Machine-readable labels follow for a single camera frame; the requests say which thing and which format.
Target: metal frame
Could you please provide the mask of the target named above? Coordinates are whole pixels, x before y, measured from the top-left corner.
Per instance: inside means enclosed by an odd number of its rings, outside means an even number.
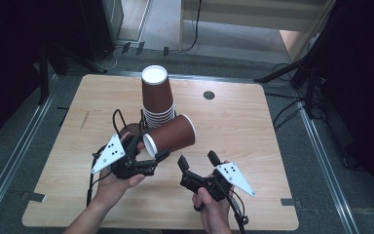
[[[52,82],[50,84],[51,87],[54,87],[50,92],[48,98],[43,101],[41,105],[37,107],[35,110],[32,119],[30,120],[29,124],[27,125],[25,131],[23,132],[22,136],[20,137],[17,146],[15,147],[14,151],[12,152],[5,168],[2,170],[0,175],[0,203],[11,184],[12,179],[14,178],[19,165],[22,162],[23,156],[25,155],[29,144],[33,140],[37,130],[41,126],[42,120],[44,119],[49,106],[54,98],[55,87],[57,84],[57,77],[56,75],[53,76]]]
[[[302,94],[298,91],[295,91],[295,95],[297,97],[302,96]],[[300,108],[304,104],[304,102],[299,102],[298,107]],[[306,131],[308,132],[309,138],[311,139],[312,146],[318,156],[318,163],[320,165],[324,179],[326,180],[330,195],[332,196],[333,202],[335,203],[336,210],[342,221],[342,225],[345,228],[345,232],[352,234],[359,233],[354,214],[352,213],[351,207],[348,204],[348,201],[336,175],[333,173],[332,166],[330,165],[326,151],[324,150],[324,146],[321,143],[315,123],[309,118],[309,115],[308,113],[306,113],[306,111],[301,111],[301,116],[306,127]]]

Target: black tape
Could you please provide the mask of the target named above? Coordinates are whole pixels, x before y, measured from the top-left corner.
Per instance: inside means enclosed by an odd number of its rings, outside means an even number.
[[[163,56],[164,57],[168,56],[168,53],[169,53],[168,47],[164,47]]]
[[[281,205],[284,207],[294,206],[294,200],[291,198],[281,198]]]
[[[129,42],[126,45],[124,45],[124,48],[123,48],[123,51],[121,52],[121,54],[124,54],[124,53],[126,53],[129,50],[130,44],[131,44],[131,42]]]
[[[138,44],[138,48],[136,49],[136,56],[139,56],[142,54],[142,49],[144,49],[144,44],[145,44],[145,41],[144,42],[140,42]]]
[[[34,192],[24,192],[22,194],[21,200],[26,201],[34,201],[34,202],[44,202],[45,198],[47,198],[47,195],[40,194],[40,193],[34,193]]]

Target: wrist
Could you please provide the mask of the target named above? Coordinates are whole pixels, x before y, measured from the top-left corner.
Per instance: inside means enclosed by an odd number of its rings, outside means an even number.
[[[107,214],[112,209],[112,206],[107,205],[105,202],[99,201],[99,199],[97,199],[95,196],[88,205],[88,208],[98,214]]]

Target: forearm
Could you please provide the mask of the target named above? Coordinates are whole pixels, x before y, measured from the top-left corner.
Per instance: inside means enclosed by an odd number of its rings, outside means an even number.
[[[98,230],[105,216],[110,209],[103,207],[95,201],[90,204],[78,215],[77,218],[69,225],[63,234],[82,233],[94,234]]]

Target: white cup rim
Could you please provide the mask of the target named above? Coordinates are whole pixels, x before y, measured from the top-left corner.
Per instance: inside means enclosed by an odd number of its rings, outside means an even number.
[[[187,115],[185,115],[185,114],[180,114],[180,115],[183,115],[184,117],[186,117],[186,119],[188,120],[188,122],[190,122],[190,125],[191,125],[191,127],[193,128],[193,132],[194,132],[194,143],[196,143],[196,140],[197,140],[197,134],[196,134],[196,128],[194,127],[193,122],[190,120],[189,117],[187,117]]]
[[[156,143],[154,143],[153,138],[151,138],[148,134],[145,134],[143,136],[143,141],[144,141],[144,145],[145,145],[145,148],[147,149],[148,154],[151,157],[155,158],[157,154],[157,145]]]
[[[160,85],[168,79],[168,73],[160,65],[150,65],[142,70],[141,78],[148,85]]]

